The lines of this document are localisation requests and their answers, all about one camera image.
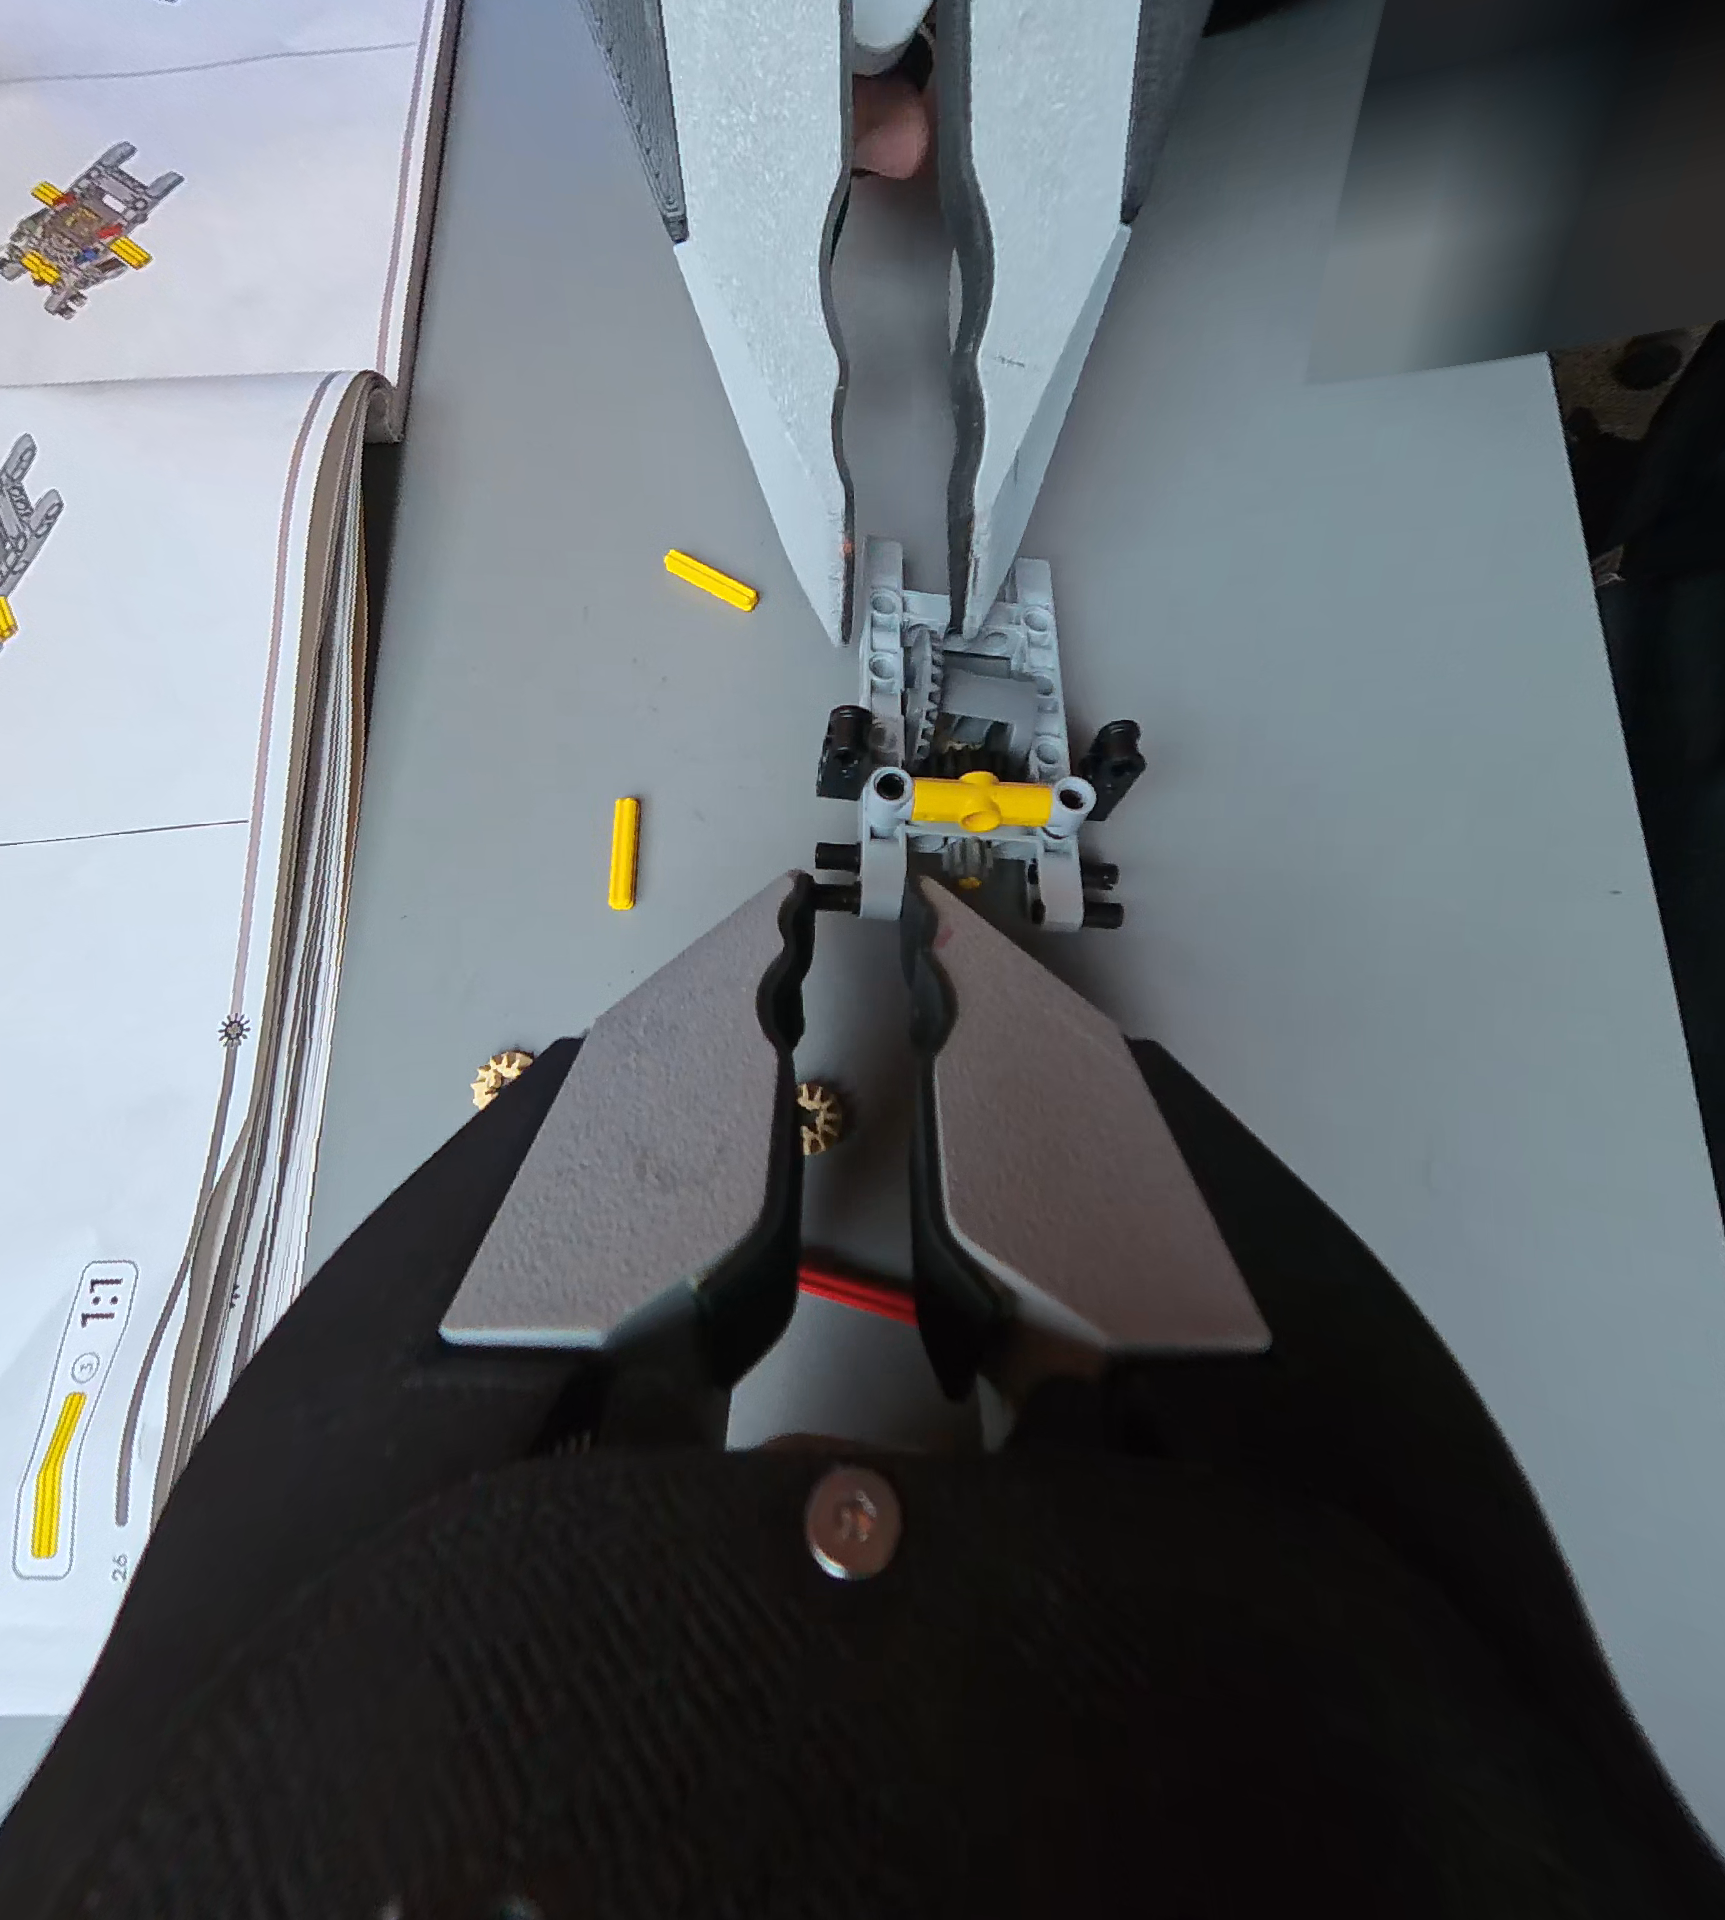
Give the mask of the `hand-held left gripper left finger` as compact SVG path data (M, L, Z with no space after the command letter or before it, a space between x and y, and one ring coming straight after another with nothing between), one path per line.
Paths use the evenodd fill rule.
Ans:
M794 1313L794 1046L814 878L787 872L589 1029L443 1318L730 1390Z

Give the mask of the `red long lego axle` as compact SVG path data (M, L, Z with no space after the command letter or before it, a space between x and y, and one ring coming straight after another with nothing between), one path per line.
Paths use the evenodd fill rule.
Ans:
M802 1259L797 1282L807 1297L859 1309L892 1323L919 1323L916 1301L908 1283L832 1267L821 1259Z

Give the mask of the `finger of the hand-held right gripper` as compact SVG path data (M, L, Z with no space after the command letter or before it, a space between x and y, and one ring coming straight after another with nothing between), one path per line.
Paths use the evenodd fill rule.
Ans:
M953 626L987 616L1130 229L1139 1L939 5L939 189L959 277L948 365Z
M836 1L662 5L678 265L786 556L836 645L853 612L853 490L827 302L850 178L849 26Z

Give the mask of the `white lego instruction booklet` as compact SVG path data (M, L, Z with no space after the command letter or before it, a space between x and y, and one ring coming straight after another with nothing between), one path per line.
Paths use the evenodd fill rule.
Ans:
M0 5L0 1715L304 1282L454 5Z

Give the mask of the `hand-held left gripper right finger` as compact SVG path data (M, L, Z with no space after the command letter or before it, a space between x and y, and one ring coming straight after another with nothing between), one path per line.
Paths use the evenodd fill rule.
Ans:
M946 1397L1024 1403L1130 1356L1260 1356L1270 1329L1119 1026L946 885L908 885L909 1224Z

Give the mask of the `grey lego frame assembly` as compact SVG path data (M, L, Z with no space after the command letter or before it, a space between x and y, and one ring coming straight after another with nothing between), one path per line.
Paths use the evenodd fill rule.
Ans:
M1013 867L1034 925L1121 925L1119 868L1081 833L1140 777L1140 729L1110 720L1071 749L1049 566L1019 561L967 633L906 583L899 542L869 539L859 608L860 699L829 712L815 787L853 805L853 838L815 850L846 908L893 920L915 872L978 892Z

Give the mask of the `person's right hand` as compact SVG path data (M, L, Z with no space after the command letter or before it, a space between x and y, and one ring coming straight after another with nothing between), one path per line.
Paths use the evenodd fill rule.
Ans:
M926 86L906 70L853 78L850 172L880 178L922 173L934 142Z

